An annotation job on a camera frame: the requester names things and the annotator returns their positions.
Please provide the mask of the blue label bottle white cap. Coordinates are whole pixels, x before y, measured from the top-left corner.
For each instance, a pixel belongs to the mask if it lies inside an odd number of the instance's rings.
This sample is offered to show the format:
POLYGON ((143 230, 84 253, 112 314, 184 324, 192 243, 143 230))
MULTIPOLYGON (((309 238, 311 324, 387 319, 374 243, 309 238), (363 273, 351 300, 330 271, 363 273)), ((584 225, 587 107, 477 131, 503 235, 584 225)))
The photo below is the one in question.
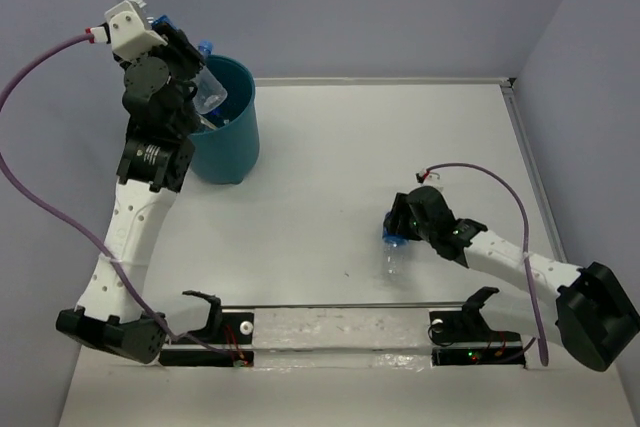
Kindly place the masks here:
POLYGON ((382 271, 389 284, 400 287, 406 283, 409 276, 410 245, 406 238, 390 232, 386 218, 381 234, 382 271))

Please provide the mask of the large clear ribbed bottle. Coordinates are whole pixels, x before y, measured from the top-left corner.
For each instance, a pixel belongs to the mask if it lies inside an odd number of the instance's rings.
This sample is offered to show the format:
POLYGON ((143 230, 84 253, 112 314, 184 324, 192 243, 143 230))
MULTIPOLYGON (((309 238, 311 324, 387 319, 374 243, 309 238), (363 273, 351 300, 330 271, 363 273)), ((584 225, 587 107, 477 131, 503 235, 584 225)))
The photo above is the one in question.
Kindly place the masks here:
POLYGON ((207 116, 200 115, 199 122, 199 132, 211 132, 226 127, 230 123, 230 120, 219 116, 209 118, 207 116))

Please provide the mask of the Pepsi label small bottle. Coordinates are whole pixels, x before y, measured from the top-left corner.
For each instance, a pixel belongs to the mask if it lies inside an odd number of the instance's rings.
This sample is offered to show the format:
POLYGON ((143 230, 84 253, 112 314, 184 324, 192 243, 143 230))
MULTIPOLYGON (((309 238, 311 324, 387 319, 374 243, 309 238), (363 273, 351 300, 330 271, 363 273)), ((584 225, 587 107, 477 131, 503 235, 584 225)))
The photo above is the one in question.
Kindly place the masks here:
POLYGON ((167 15, 161 15, 149 20, 150 28, 160 34, 167 35, 169 32, 176 32, 177 28, 167 15))

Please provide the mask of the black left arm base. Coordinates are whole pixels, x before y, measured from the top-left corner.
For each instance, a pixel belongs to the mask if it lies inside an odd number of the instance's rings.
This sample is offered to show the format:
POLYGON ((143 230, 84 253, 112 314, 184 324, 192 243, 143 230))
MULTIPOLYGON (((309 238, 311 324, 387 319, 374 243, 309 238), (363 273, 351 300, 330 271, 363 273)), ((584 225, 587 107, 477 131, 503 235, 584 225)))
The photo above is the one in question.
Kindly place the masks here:
POLYGON ((168 340, 157 362, 163 367, 252 367, 255 312, 226 308, 219 297, 196 290, 182 292, 184 299, 171 325, 188 331, 178 341, 168 340))

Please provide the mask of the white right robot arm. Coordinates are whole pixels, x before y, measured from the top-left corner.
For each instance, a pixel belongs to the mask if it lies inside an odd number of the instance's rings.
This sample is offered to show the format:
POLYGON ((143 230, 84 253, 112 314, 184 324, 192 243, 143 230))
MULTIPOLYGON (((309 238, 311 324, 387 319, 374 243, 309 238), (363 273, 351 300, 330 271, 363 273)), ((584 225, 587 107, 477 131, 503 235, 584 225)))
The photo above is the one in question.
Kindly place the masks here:
POLYGON ((639 333, 639 314, 607 266, 561 263, 527 253, 484 224, 457 218, 433 187, 397 194, 385 233, 425 241, 442 258, 505 281, 533 295, 519 304, 483 288, 460 315, 462 331, 482 339, 493 330, 534 334, 544 328, 580 364, 606 371, 639 333))

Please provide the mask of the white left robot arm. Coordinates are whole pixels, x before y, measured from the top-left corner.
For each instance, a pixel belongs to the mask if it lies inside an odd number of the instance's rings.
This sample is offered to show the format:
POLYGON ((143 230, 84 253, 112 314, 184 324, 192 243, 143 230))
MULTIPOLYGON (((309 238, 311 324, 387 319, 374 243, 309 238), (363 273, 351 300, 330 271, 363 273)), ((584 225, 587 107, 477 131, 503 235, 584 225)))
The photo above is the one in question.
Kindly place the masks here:
POLYGON ((60 333, 83 346, 142 364, 158 356, 168 336, 164 315, 144 303, 141 290, 195 151, 195 78, 204 66, 182 31, 166 21, 152 30, 160 45, 131 60, 115 56, 124 69, 129 121, 113 214, 89 284, 56 320, 60 333))

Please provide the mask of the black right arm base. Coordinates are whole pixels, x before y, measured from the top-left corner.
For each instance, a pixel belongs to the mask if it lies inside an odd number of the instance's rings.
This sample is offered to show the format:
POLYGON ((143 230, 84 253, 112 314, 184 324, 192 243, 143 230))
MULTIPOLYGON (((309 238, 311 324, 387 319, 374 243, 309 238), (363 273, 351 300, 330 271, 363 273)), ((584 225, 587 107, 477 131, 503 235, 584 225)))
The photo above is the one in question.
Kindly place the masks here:
POLYGON ((481 316, 481 309, 499 290, 483 287, 457 310, 437 310, 429 314, 427 334, 433 350, 432 364, 447 366, 526 366, 524 345, 519 334, 492 330, 481 316))

